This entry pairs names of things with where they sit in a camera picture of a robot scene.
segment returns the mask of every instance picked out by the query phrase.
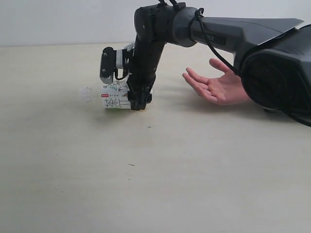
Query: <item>table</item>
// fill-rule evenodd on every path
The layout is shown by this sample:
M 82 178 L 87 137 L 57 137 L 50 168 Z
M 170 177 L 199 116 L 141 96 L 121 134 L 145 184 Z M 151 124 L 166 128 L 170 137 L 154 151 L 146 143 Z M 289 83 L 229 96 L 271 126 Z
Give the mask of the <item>table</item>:
M 1 233 L 310 232 L 310 128 L 205 103 L 202 45 L 166 45 L 146 111 L 104 111 L 79 90 L 107 46 L 0 49 Z

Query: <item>human hand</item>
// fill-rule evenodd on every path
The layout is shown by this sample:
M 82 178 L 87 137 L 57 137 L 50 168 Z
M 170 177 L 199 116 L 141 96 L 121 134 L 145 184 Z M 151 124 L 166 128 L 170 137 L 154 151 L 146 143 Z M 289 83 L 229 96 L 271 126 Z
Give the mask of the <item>human hand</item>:
M 218 59 L 210 59 L 209 64 L 225 73 L 219 78 L 206 78 L 198 75 L 191 68 L 183 74 L 186 82 L 196 93 L 207 101 L 219 105 L 233 105 L 250 100 L 242 86 L 241 78 Z

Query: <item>black robotic arm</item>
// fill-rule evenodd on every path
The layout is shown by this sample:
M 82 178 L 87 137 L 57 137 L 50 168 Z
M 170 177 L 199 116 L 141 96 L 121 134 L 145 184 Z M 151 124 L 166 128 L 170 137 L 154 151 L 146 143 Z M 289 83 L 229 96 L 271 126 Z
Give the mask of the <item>black robotic arm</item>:
M 248 96 L 264 109 L 281 111 L 300 123 L 311 116 L 311 27 L 295 18 L 258 19 L 203 17 L 203 8 L 164 0 L 135 11 L 135 43 L 122 50 L 107 47 L 101 80 L 113 83 L 118 69 L 127 78 L 132 110 L 152 101 L 156 70 L 166 43 L 192 47 L 206 44 L 242 79 Z M 234 54 L 228 63 L 216 50 Z

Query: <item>white wall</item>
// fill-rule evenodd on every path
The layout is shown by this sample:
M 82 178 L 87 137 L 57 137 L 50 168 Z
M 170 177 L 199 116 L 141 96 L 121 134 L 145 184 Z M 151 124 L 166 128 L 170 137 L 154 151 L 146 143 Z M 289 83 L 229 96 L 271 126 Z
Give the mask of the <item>white wall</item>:
M 130 42 L 134 11 L 157 0 L 0 0 L 0 46 Z M 310 0 L 186 0 L 212 17 L 295 17 Z

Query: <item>open palm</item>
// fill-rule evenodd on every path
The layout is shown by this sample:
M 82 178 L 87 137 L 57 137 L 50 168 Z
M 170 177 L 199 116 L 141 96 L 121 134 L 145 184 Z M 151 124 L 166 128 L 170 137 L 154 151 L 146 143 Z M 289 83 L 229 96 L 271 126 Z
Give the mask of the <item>open palm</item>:
M 249 100 L 239 76 L 218 59 L 210 59 L 209 64 L 225 74 L 219 78 L 206 78 L 198 75 L 191 68 L 187 68 L 187 73 L 183 74 L 186 82 L 199 96 L 219 105 L 239 104 Z

